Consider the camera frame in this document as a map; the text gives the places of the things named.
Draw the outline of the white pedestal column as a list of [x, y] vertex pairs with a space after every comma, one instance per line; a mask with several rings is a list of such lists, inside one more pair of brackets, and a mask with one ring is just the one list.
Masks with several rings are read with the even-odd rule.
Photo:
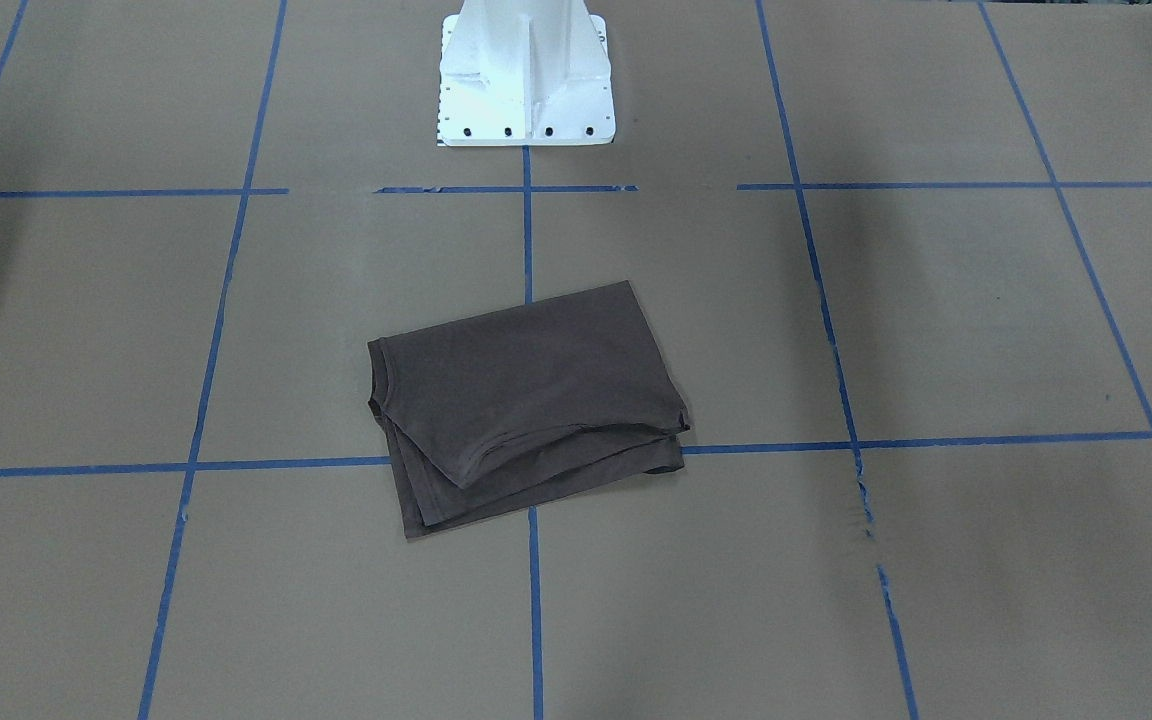
[[616, 137], [608, 28], [585, 1], [465, 1], [442, 20], [440, 40], [440, 146], [598, 146]]

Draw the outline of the brown t-shirt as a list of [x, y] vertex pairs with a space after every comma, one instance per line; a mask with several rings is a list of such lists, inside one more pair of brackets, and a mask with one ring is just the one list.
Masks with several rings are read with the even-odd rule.
[[378, 338], [367, 354], [411, 541], [684, 468], [689, 409], [627, 281]]

